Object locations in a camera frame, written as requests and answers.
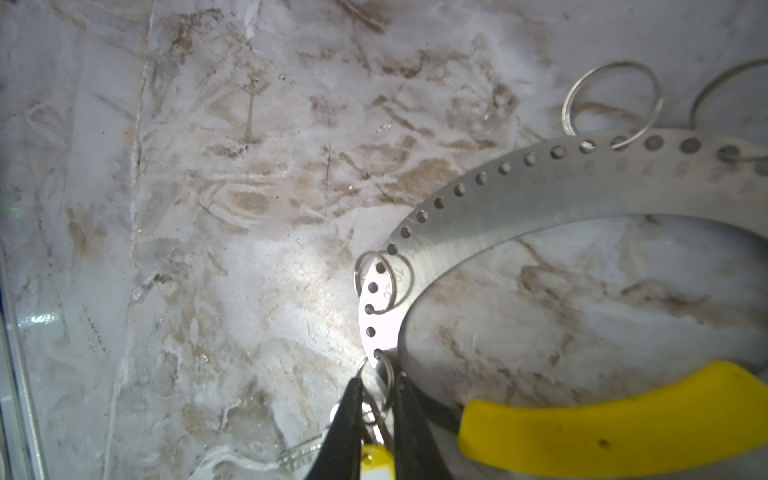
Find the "yellow key tag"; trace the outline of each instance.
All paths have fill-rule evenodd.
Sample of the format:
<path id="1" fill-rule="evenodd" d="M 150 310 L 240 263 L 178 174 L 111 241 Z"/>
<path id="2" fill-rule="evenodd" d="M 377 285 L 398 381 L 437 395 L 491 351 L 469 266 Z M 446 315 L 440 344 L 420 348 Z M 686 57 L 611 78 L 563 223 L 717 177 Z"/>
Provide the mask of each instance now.
<path id="1" fill-rule="evenodd" d="M 360 480 L 395 480 L 395 457 L 384 445 L 363 445 Z"/>

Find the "metal key holder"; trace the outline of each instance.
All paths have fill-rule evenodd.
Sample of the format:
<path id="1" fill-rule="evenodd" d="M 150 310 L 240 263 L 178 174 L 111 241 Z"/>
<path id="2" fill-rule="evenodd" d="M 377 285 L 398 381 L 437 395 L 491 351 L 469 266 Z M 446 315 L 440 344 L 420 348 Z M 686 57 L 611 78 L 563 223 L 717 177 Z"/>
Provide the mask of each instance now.
<path id="1" fill-rule="evenodd" d="M 579 88 L 599 71 L 624 66 L 641 68 L 654 79 L 657 100 L 648 124 L 636 133 L 578 134 L 571 105 Z M 743 66 L 732 71 L 739 73 Z M 732 71 L 716 78 L 715 87 Z M 712 89 L 707 86 L 702 95 Z M 694 103 L 692 118 L 702 100 Z M 427 287 L 469 257 L 514 237 L 600 217 L 670 214 L 714 220 L 768 238 L 768 149 L 719 134 L 651 128 L 663 102 L 661 79 L 645 65 L 618 61 L 589 71 L 563 105 L 569 136 L 469 171 L 418 205 L 380 251 L 364 253 L 354 273 L 359 328 L 379 375 L 387 379 L 374 355 L 378 351 L 401 369 L 402 324 Z M 536 475 L 670 472 L 768 440 L 768 389 L 726 362 L 665 389 L 597 406 L 516 409 L 475 400 L 465 408 L 460 427 L 460 412 L 423 392 L 419 396 L 434 422 L 458 433 L 469 458 Z M 707 415 L 710 410 L 722 415 Z M 585 415 L 602 420 L 584 426 Z M 647 426 L 658 421 L 666 422 L 664 435 L 649 433 Z M 643 452 L 642 458 L 635 452 Z"/>

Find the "key ring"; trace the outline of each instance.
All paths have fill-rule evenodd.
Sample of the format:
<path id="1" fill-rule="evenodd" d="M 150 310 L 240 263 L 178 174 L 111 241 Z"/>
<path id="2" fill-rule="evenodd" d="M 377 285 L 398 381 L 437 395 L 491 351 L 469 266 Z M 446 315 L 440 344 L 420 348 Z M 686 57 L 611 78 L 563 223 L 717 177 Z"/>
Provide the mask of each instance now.
<path id="1" fill-rule="evenodd" d="M 707 86 L 702 88 L 694 99 L 694 103 L 690 106 L 690 113 L 688 115 L 690 129 L 696 130 L 696 114 L 699 111 L 699 107 L 701 107 L 701 104 L 704 102 L 704 100 L 707 99 L 707 97 L 712 94 L 713 91 L 722 87 L 723 84 L 729 81 L 731 78 L 736 77 L 737 75 L 742 74 L 747 70 L 752 70 L 753 68 L 761 67 L 763 65 L 768 65 L 768 57 L 746 61 L 742 64 L 736 65 L 735 67 L 725 70 L 723 73 L 717 75 L 710 83 L 707 84 Z M 717 152 L 717 157 L 726 162 L 757 162 L 768 160 L 768 156 L 740 157 L 738 153 L 731 153 L 724 149 L 721 149 Z"/>
<path id="2" fill-rule="evenodd" d="M 661 108 L 664 106 L 664 81 L 661 79 L 661 76 L 653 68 L 649 67 L 644 63 L 640 63 L 639 61 L 634 61 L 634 60 L 616 60 L 616 61 L 608 62 L 605 65 L 592 68 L 590 71 L 582 75 L 581 78 L 576 80 L 576 83 L 574 83 L 573 87 L 571 87 L 571 90 L 568 92 L 568 95 L 565 96 L 565 101 L 563 102 L 563 109 L 560 113 L 560 121 L 563 125 L 563 131 L 565 131 L 566 135 L 575 137 L 578 134 L 573 125 L 573 118 L 571 117 L 572 116 L 571 108 L 573 107 L 576 94 L 579 92 L 579 90 L 581 90 L 582 87 L 584 87 L 584 83 L 586 83 L 586 81 L 590 77 L 600 73 L 601 71 L 606 71 L 606 70 L 610 70 L 611 68 L 618 68 L 618 67 L 639 68 L 642 71 L 646 72 L 654 83 L 654 90 L 656 91 L 656 101 L 654 103 L 654 109 L 651 111 L 650 117 L 648 117 L 648 122 L 640 130 L 638 130 L 637 133 L 635 133 L 628 139 L 612 144 L 611 148 L 613 148 L 614 150 L 619 150 L 622 147 L 626 147 L 627 145 L 631 144 L 632 142 L 640 138 L 646 131 L 648 131 L 649 128 L 654 126 L 654 124 L 656 123 L 656 120 L 659 118 L 659 115 L 661 114 Z M 586 151 L 592 151 L 594 150 L 594 145 L 589 144 L 587 141 L 584 141 L 584 142 L 581 142 L 581 148 Z"/>
<path id="3" fill-rule="evenodd" d="M 389 358 L 387 358 L 386 355 L 384 355 L 382 353 L 381 350 L 376 350 L 373 353 L 373 356 L 377 360 L 379 360 L 380 362 L 383 362 L 384 363 L 384 367 L 386 368 L 386 389 L 387 389 L 387 392 L 386 392 L 386 397 L 384 398 L 384 403 L 382 404 L 382 408 L 379 409 L 378 417 L 375 414 L 375 410 L 372 409 L 373 420 L 371 422 L 363 420 L 363 422 L 366 425 L 368 425 L 368 426 L 378 425 L 381 422 L 384 422 L 384 420 L 386 419 L 387 413 L 389 413 L 389 410 L 392 408 L 392 400 L 393 400 L 393 397 L 394 397 L 393 393 L 394 393 L 394 389 L 395 389 L 395 367 L 392 366 L 392 362 L 389 360 Z M 364 359 L 360 363 L 360 366 L 357 367 L 357 374 L 356 374 L 357 378 L 359 378 L 359 379 L 361 378 L 361 376 L 362 376 L 362 368 L 364 366 L 366 366 L 366 363 L 368 363 L 368 357 L 366 357 L 366 359 Z"/>
<path id="4" fill-rule="evenodd" d="M 353 272 L 352 280 L 355 283 L 355 293 L 357 293 L 357 296 L 362 295 L 362 284 L 360 281 L 360 266 L 362 264 L 362 260 L 366 258 L 368 255 L 378 258 L 379 260 L 386 265 L 386 271 L 389 273 L 389 281 L 392 284 L 392 295 L 389 296 L 389 304 L 386 306 L 384 310 L 373 310 L 369 312 L 372 315 L 381 315 L 382 313 L 387 313 L 392 309 L 392 306 L 395 304 L 395 298 L 397 297 L 397 282 L 395 280 L 395 274 L 394 270 L 392 268 L 392 264 L 389 262 L 389 260 L 386 259 L 381 253 L 376 252 L 374 250 L 369 250 L 365 253 L 361 253 L 359 257 L 357 257 L 357 261 L 355 262 L 355 271 Z"/>

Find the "round hole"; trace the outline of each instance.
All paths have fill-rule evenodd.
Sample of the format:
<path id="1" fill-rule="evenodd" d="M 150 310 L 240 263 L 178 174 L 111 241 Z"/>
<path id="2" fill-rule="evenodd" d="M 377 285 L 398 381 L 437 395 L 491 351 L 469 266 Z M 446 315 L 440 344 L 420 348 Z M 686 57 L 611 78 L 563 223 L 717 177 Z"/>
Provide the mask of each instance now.
<path id="1" fill-rule="evenodd" d="M 552 147 L 552 151 L 550 151 L 549 154 L 552 158 L 559 160 L 565 156 L 565 147 L 562 145 L 555 145 Z"/>
<path id="2" fill-rule="evenodd" d="M 627 140 L 627 138 L 624 135 L 618 135 L 618 136 L 614 137 L 613 140 L 611 140 L 611 146 L 613 147 L 615 144 L 619 144 L 619 143 L 621 143 L 621 142 L 623 142 L 625 140 Z M 614 150 L 622 151 L 622 150 L 626 150 L 627 147 L 629 147 L 629 145 L 624 145 L 623 147 L 615 148 Z"/>
<path id="3" fill-rule="evenodd" d="M 664 146 L 664 139 L 658 135 L 651 135 L 645 139 L 645 147 L 650 151 L 656 151 Z"/>
<path id="4" fill-rule="evenodd" d="M 578 146 L 578 149 L 581 151 L 582 154 L 591 154 L 595 150 L 597 150 L 598 145 L 594 142 L 594 140 L 585 140 L 581 142 Z"/>
<path id="5" fill-rule="evenodd" d="M 739 160 L 741 150 L 736 145 L 726 145 L 717 151 L 717 158 L 725 162 L 734 162 Z"/>
<path id="6" fill-rule="evenodd" d="M 538 155 L 533 153 L 532 151 L 529 151 L 525 156 L 523 157 L 523 163 L 528 165 L 529 167 L 532 165 L 536 165 L 536 161 L 538 160 Z"/>
<path id="7" fill-rule="evenodd" d="M 684 154 L 695 154 L 701 149 L 701 142 L 698 138 L 686 138 L 680 143 L 680 150 Z"/>
<path id="8" fill-rule="evenodd" d="M 768 177 L 768 161 L 762 160 L 755 163 L 755 173 L 761 177 Z"/>

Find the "marble tile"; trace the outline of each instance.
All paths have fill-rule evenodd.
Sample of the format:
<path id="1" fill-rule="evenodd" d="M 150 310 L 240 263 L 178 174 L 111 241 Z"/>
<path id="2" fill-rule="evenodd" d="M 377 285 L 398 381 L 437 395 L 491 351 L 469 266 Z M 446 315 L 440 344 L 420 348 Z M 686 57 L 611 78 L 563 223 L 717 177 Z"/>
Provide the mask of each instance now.
<path id="1" fill-rule="evenodd" d="M 767 15 L 760 2 L 0 2 L 0 229 L 51 478 L 289 478 L 271 464 L 322 429 L 362 359 L 357 255 L 453 177 L 560 136 L 566 90 L 602 62 L 652 64 L 664 124 L 685 125 L 710 78 L 765 54 Z M 729 132 L 760 141 L 762 73 L 718 93 L 733 113 L 704 123 L 745 115 Z M 578 126 L 637 125 L 651 94 L 609 76 Z M 762 248 L 666 218 L 507 243 L 419 301 L 410 371 L 449 402 L 564 405 L 710 358 L 760 364 Z M 450 457 L 460 478 L 519 476 Z M 722 468 L 755 478 L 764 463 L 695 472 Z"/>

